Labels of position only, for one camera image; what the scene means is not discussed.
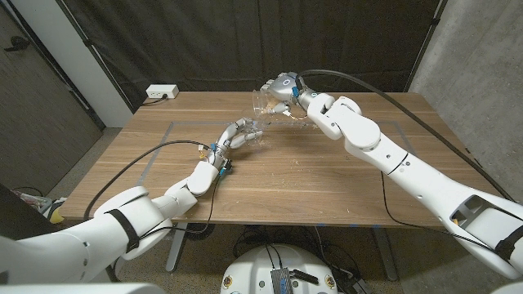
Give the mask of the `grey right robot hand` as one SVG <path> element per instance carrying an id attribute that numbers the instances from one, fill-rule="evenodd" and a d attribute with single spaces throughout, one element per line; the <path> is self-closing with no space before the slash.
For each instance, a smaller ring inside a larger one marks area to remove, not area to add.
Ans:
<path id="1" fill-rule="evenodd" d="M 307 111 L 313 92 L 294 72 L 280 73 L 276 79 L 270 79 L 260 88 L 261 94 L 276 100 L 274 106 L 268 107 L 269 114 L 290 112 L 291 105 Z"/>

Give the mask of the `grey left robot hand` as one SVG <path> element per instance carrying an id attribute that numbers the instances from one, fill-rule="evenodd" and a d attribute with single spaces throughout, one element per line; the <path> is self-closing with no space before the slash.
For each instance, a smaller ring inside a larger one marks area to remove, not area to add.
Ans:
<path id="1" fill-rule="evenodd" d="M 261 137 L 263 130 L 251 118 L 240 118 L 231 123 L 215 142 L 215 148 L 208 155 L 208 162 L 218 171 L 225 165 L 229 149 L 238 149 L 250 140 Z"/>

